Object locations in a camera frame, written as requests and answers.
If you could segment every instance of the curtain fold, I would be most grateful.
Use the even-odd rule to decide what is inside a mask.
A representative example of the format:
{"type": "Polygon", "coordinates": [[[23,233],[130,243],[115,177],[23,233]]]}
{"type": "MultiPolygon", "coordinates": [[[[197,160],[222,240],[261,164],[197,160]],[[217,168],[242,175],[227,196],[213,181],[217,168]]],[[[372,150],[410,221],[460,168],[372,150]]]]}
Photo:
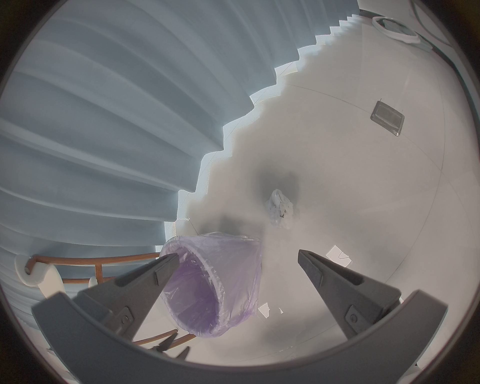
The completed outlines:
{"type": "Polygon", "coordinates": [[[67,1],[0,99],[0,277],[18,316],[33,325],[41,293],[16,277],[16,254],[162,245],[223,126],[276,83],[275,67],[358,11],[356,0],[67,1]]]}

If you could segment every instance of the purple trash bag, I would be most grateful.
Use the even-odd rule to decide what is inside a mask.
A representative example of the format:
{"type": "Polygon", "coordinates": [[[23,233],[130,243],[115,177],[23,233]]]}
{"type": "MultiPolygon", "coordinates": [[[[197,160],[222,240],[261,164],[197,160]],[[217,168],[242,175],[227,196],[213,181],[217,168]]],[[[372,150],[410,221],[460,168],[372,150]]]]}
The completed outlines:
{"type": "Polygon", "coordinates": [[[180,266],[161,296],[180,328],[217,337],[256,312],[262,259],[258,239],[214,232],[170,239],[160,256],[180,266]]]}

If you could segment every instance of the floor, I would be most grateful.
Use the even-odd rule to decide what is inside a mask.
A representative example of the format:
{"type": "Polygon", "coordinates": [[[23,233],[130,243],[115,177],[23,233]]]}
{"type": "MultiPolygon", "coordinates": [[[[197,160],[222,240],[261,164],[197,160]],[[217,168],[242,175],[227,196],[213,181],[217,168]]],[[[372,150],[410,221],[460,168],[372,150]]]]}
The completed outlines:
{"type": "MultiPolygon", "coordinates": [[[[297,265],[299,249],[325,255],[336,245],[349,268],[403,298],[423,289],[447,302],[421,367],[479,283],[479,150],[454,72],[369,19],[349,18],[332,32],[278,68],[276,86],[252,95],[255,109],[224,128],[225,151],[203,159],[197,192],[180,193],[170,236],[222,231],[262,240],[258,304],[270,309],[221,337],[192,340],[189,361],[269,364],[346,340],[297,265]],[[404,113],[399,137],[370,120],[380,99],[404,113]],[[293,202],[291,229],[269,222],[264,204],[275,188],[293,202]]],[[[174,327],[159,300],[136,339],[174,327]]]]}

